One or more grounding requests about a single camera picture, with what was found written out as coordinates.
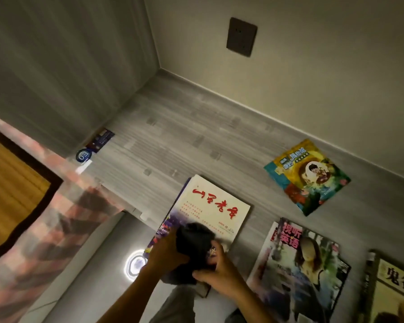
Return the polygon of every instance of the magazine cover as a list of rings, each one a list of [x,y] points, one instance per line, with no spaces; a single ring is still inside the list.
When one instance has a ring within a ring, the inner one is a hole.
[[[366,323],[404,323],[404,267],[378,252],[367,294]]]
[[[308,139],[267,164],[265,170],[305,216],[350,182]]]
[[[338,245],[284,218],[275,225],[248,285],[280,323],[329,322],[345,280]]]
[[[227,251],[250,210],[240,201],[199,175],[192,177],[157,230],[145,250],[147,257],[152,247],[166,236],[171,227],[198,222],[209,228]]]

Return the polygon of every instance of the gray pants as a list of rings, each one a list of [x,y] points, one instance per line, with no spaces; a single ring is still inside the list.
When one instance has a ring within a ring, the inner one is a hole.
[[[188,286],[177,286],[149,323],[194,323],[195,291]]]

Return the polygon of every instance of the book spine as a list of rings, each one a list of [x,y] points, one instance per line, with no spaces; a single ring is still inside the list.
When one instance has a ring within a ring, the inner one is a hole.
[[[364,323],[366,321],[366,309],[368,301],[368,292],[370,289],[371,279],[373,278],[373,264],[376,258],[376,253],[370,251],[367,255],[365,264],[364,281],[362,283],[361,293],[358,301],[358,312],[356,317],[357,323]]]

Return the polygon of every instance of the red calligraphy title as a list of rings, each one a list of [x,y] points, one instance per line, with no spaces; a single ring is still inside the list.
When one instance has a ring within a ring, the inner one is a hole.
[[[301,235],[302,230],[293,227],[291,224],[285,223],[283,230],[281,231],[280,241],[283,244],[288,244],[294,249],[297,249]]]
[[[194,189],[193,194],[201,194],[202,195],[201,198],[205,197],[205,191],[203,191],[203,190],[199,191],[199,190]],[[216,195],[208,193],[208,197],[206,198],[206,200],[207,200],[208,204],[211,204],[216,198],[217,198]],[[221,201],[219,203],[214,203],[214,204],[217,205],[219,212],[223,212],[223,208],[227,207],[226,200]],[[229,216],[232,219],[234,216],[237,215],[238,208],[236,208],[236,207],[228,208],[227,211],[229,212]]]

